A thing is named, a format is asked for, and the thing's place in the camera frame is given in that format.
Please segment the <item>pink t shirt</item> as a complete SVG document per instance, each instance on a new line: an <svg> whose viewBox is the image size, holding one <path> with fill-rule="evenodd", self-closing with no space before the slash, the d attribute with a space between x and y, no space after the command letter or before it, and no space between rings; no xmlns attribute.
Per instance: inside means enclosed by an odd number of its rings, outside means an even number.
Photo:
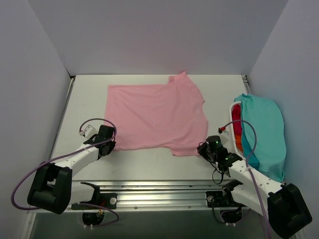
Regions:
<svg viewBox="0 0 319 239"><path fill-rule="evenodd" d="M197 156L206 139L204 97L186 72L166 84L109 85L105 118L117 128L116 150L168 148Z"/></svg>

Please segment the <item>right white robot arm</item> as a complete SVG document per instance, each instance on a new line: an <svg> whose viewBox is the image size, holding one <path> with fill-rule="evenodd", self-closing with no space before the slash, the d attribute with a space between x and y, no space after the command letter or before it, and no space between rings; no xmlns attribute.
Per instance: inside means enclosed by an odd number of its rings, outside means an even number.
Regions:
<svg viewBox="0 0 319 239"><path fill-rule="evenodd" d="M284 184L268 178L246 160L231 153L214 135L201 142L197 148L200 156L231 181L222 185L217 195L207 194L210 207L222 207L227 217L225 223L236 223L242 215L233 208L248 209L264 216L273 231L288 239L312 222L310 211L302 194L294 184Z"/></svg>

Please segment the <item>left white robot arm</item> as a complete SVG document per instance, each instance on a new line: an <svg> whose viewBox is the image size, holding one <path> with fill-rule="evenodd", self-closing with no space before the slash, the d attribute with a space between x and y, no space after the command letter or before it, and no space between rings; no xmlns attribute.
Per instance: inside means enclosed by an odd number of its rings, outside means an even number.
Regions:
<svg viewBox="0 0 319 239"><path fill-rule="evenodd" d="M87 140L79 147L79 153L37 169L27 197L29 205L61 214L73 204L83 203L89 209L101 204L99 186L89 182L73 182L72 178L84 167L110 154L116 144L116 128L101 125L99 130L95 130L89 125L85 131L88 133L85 136Z"/></svg>

